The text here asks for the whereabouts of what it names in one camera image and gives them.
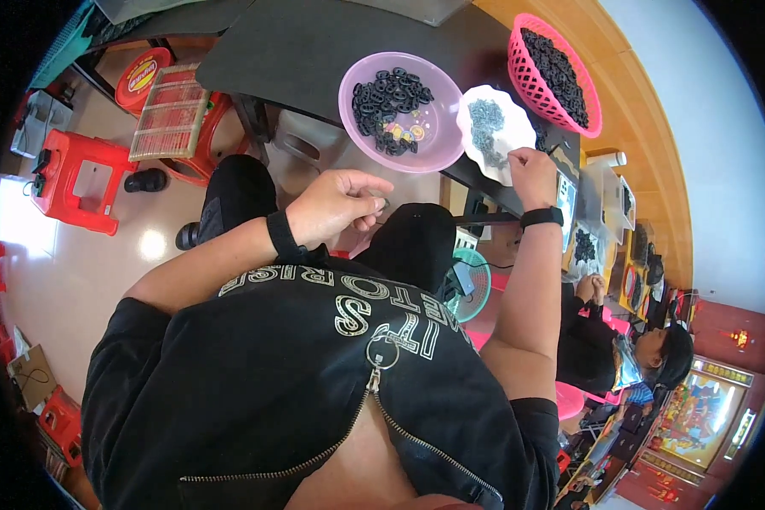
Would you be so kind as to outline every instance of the slipper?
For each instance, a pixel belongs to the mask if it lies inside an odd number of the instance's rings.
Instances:
[[[161,168],[136,171],[125,179],[125,191],[128,193],[137,191],[152,193],[161,191],[165,186],[167,186],[167,174]]]
[[[201,223],[198,221],[184,225],[176,234],[176,248],[187,251],[198,246],[199,227],[201,227]]]

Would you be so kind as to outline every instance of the black wristband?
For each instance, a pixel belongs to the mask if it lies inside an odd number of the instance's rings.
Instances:
[[[278,252],[277,260],[284,264],[302,264],[306,260],[308,250],[306,246],[298,246],[292,229],[289,228],[289,219],[286,218],[285,210],[278,210],[266,217],[266,228],[269,230],[269,238],[275,251]]]
[[[558,207],[548,207],[547,209],[528,210],[521,216],[522,229],[539,223],[556,223],[563,227],[564,213]]]

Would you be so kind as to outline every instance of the white scalloped plate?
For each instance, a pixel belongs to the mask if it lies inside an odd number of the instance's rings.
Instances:
[[[535,148],[535,130],[527,117],[527,112],[514,103],[510,95],[504,91],[497,91],[490,85],[479,85],[462,95],[456,125],[462,130],[462,147],[465,148],[465,154],[479,165],[485,177],[500,182],[502,186],[512,186],[513,178],[510,176],[509,165],[505,165],[502,169],[487,167],[485,156],[473,145],[473,135],[470,133],[472,121],[468,105],[478,99],[495,101],[504,114],[504,127],[493,133],[493,148],[505,158],[511,150],[521,147]]]

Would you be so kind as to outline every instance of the purple plastic bowl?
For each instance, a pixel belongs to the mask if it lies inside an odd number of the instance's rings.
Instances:
[[[355,84],[373,82],[377,71],[391,71],[394,67],[402,67],[409,73],[418,75],[422,79],[422,85],[430,87],[434,96],[429,105],[419,105],[418,115],[398,113],[393,122],[394,126],[388,128],[393,129],[395,138],[397,125],[403,132],[411,132],[412,136],[413,131],[417,132],[414,137],[419,142],[418,153],[408,152],[399,157],[377,152],[374,148],[374,137],[362,136],[357,130],[351,110]],[[442,69],[418,56],[398,51],[375,53],[358,60],[343,76],[337,95],[340,119],[348,136],[360,150],[385,167],[409,174],[444,170],[462,156],[465,151],[462,147],[462,132],[456,125],[456,114],[459,112],[461,101],[462,92]]]

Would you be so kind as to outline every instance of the black table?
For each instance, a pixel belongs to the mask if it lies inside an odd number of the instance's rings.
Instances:
[[[116,103],[115,88],[96,71],[104,51],[110,46],[147,41],[150,46],[173,49],[167,37],[215,37],[223,34],[246,12],[255,0],[204,0],[157,12],[142,25],[111,42],[93,45],[71,65],[86,82],[108,100]]]
[[[523,105],[507,75],[509,38],[508,28],[473,5],[433,28],[340,0],[256,0],[204,58],[195,77],[208,90],[230,94],[245,129],[267,142],[263,103],[342,127],[340,81],[357,60],[379,51],[422,56],[463,91],[489,83]],[[547,146],[561,144],[578,168],[578,135],[528,113],[534,124],[547,129]],[[561,170],[574,177],[569,168],[562,165]],[[484,177],[467,156],[443,173],[493,199],[510,213],[504,219],[515,220],[524,212],[513,189]]]

